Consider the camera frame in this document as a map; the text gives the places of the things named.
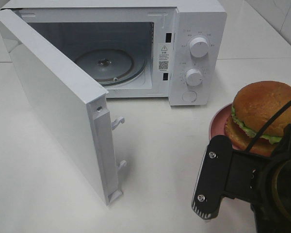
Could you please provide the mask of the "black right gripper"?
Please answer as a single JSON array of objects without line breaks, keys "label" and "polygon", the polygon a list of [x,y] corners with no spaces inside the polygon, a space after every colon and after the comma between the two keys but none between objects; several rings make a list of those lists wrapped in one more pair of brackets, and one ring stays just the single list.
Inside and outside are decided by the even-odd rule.
[{"label": "black right gripper", "polygon": [[258,233],[291,233],[291,124],[271,155],[270,169],[259,190],[261,206],[251,204]]}]

